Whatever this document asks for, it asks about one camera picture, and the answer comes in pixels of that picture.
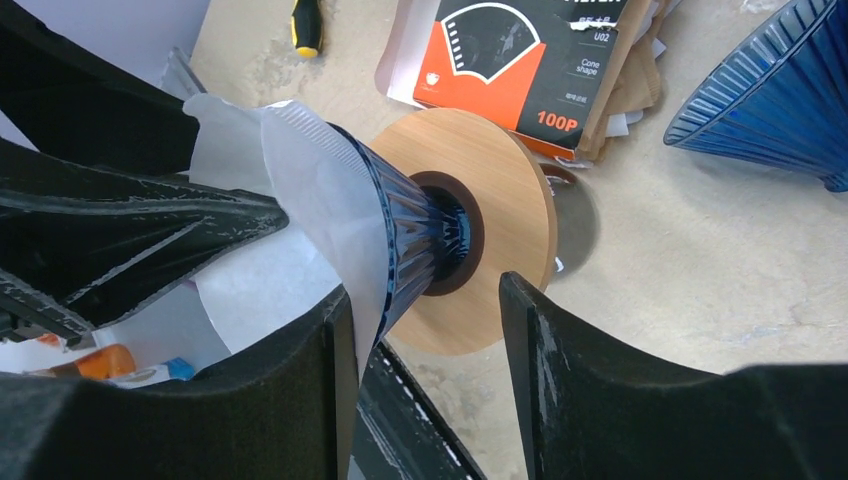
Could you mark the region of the wooden dripper ring holder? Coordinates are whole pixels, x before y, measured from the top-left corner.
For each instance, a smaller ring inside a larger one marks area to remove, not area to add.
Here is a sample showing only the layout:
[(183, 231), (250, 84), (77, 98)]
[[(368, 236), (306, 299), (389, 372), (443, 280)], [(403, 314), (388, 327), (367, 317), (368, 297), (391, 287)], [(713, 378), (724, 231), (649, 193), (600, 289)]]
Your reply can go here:
[(478, 236), (458, 271), (419, 297), (391, 337), (447, 356), (500, 341), (501, 275), (514, 271), (545, 289), (558, 244), (553, 197), (532, 153), (495, 123), (450, 108), (406, 115), (369, 145), (420, 186), (453, 195)]

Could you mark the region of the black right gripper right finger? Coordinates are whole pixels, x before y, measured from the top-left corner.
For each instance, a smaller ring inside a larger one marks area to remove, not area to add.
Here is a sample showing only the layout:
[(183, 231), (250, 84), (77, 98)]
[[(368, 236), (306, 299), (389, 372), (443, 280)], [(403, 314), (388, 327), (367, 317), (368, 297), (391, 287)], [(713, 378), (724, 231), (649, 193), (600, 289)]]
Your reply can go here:
[(616, 339), (515, 272), (499, 300), (533, 479), (843, 479), (847, 368), (717, 375)]

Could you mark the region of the white paper coffee filter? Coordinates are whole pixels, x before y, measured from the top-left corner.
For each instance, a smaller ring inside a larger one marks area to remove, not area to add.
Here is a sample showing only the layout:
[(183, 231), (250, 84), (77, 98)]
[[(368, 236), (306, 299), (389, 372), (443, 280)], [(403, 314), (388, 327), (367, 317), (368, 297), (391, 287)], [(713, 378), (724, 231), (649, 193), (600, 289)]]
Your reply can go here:
[(191, 181), (268, 196), (289, 219), (195, 276), (225, 345), (253, 345), (342, 286), (364, 369), (382, 331), (389, 260), (376, 187), (353, 142), (295, 100), (244, 109), (202, 93), (184, 111), (200, 125)]

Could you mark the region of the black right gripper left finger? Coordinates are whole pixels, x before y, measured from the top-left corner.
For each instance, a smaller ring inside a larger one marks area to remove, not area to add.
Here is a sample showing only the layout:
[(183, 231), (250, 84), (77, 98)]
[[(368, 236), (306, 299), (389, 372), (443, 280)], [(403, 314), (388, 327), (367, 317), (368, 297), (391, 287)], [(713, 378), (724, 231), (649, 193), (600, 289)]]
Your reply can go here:
[(311, 310), (188, 381), (1, 378), (5, 479), (343, 479), (359, 374), (351, 302)]

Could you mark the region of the blue glass dripper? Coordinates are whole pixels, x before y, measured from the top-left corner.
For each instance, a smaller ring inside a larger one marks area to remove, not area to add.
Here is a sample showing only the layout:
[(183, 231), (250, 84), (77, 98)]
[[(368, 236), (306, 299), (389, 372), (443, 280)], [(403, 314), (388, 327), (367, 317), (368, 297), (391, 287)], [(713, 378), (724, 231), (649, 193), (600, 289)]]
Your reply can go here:
[(845, 192), (846, 2), (787, 2), (698, 85), (663, 142), (813, 176)]
[(381, 208), (383, 239), (378, 244), (387, 248), (388, 273), (374, 340), (379, 343), (435, 281), (465, 259), (470, 220), (456, 200), (433, 199), (342, 127), (331, 127), (353, 147), (353, 165), (365, 172)]

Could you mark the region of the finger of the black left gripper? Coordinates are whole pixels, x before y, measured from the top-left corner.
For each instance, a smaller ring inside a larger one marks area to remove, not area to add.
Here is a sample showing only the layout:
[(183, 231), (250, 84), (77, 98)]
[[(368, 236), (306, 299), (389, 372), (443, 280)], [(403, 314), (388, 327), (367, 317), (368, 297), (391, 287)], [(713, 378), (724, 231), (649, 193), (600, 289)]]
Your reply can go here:
[(187, 170), (199, 131), (180, 99), (14, 1), (1, 4), (1, 110), (42, 153), (151, 176)]
[(267, 196), (1, 144), (1, 336), (72, 340), (121, 322), (222, 255), (284, 229)]

